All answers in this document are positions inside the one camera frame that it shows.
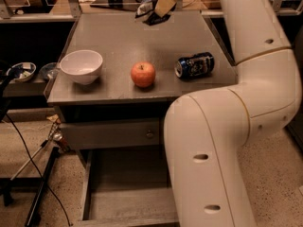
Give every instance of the drawer knob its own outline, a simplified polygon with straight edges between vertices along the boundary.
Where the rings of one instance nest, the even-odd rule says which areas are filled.
[[[147,133],[146,133],[146,137],[149,138],[149,139],[152,139],[154,137],[153,131],[148,130]]]

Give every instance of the apple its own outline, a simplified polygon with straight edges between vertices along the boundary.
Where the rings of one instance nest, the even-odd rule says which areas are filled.
[[[155,79],[154,66],[147,61],[140,61],[133,65],[131,77],[134,84],[138,87],[149,87]]]

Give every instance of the bowl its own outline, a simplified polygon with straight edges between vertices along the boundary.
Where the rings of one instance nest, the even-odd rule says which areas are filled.
[[[44,80],[50,80],[50,79],[55,79],[58,72],[59,72],[59,68],[57,68],[57,63],[52,62],[52,63],[44,65],[40,69],[39,75]]]
[[[7,76],[12,74],[14,81],[25,82],[34,76],[37,66],[32,62],[20,62],[11,66],[7,71]]]
[[[93,50],[78,50],[66,55],[60,62],[61,70],[74,82],[91,84],[100,76],[102,56]]]

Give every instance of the white robotic arm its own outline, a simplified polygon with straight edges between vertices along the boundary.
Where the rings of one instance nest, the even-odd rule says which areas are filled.
[[[165,148],[183,227],[252,227],[239,147],[286,126],[301,103],[294,53],[268,0],[221,0],[237,85],[178,98]]]

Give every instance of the gray tabletop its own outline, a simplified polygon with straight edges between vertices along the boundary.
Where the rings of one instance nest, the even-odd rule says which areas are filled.
[[[185,93],[236,83],[232,67],[199,11],[176,11],[165,23],[148,26],[133,12],[82,14],[67,53],[91,49],[104,59],[100,78],[79,85],[63,72],[56,78],[50,105],[87,105],[166,100]],[[181,57],[210,52],[215,68],[210,76],[180,80],[174,64]],[[140,89],[130,77],[138,61],[156,68],[153,86]]]

